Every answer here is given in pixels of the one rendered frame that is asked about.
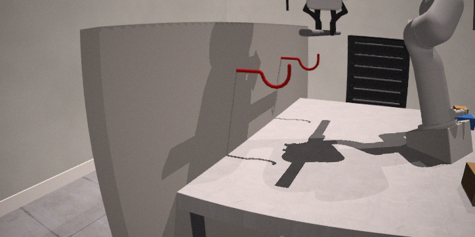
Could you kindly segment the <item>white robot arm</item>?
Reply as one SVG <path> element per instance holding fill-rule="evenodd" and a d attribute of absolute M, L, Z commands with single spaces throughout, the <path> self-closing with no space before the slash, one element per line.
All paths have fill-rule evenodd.
<path fill-rule="evenodd" d="M 451 108 L 444 65 L 434 48 L 450 39 L 463 10 L 464 0 L 423 0 L 419 16 L 403 31 L 421 109 L 422 124 L 418 130 L 455 125 L 457 116 L 467 115 L 466 108 Z"/>

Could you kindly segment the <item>grey panel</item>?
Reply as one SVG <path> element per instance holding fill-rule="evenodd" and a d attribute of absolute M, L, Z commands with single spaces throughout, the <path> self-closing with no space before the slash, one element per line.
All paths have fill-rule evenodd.
<path fill-rule="evenodd" d="M 85 108 L 112 237 L 284 237 L 179 209 L 177 192 L 308 98 L 308 26 L 170 22 L 80 30 Z M 260 74 L 236 69 L 262 70 Z"/>

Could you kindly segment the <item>blue block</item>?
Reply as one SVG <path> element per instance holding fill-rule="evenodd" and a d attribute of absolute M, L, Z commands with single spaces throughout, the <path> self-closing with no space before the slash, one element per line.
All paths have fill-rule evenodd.
<path fill-rule="evenodd" d="M 457 116 L 458 121 L 462 120 L 470 120 L 470 129 L 475 128 L 475 117 L 472 116 L 471 114 L 463 115 L 463 116 Z"/>

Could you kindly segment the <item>grey metal rod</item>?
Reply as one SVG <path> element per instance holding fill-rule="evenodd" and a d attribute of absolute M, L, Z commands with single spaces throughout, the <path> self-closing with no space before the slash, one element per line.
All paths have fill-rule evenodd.
<path fill-rule="evenodd" d="M 340 31 L 336 31 L 336 33 L 334 33 L 334 35 L 340 35 L 340 34 L 341 34 Z M 301 30 L 299 30 L 299 35 L 306 36 L 306 37 L 330 35 L 330 30 L 301 29 Z"/>

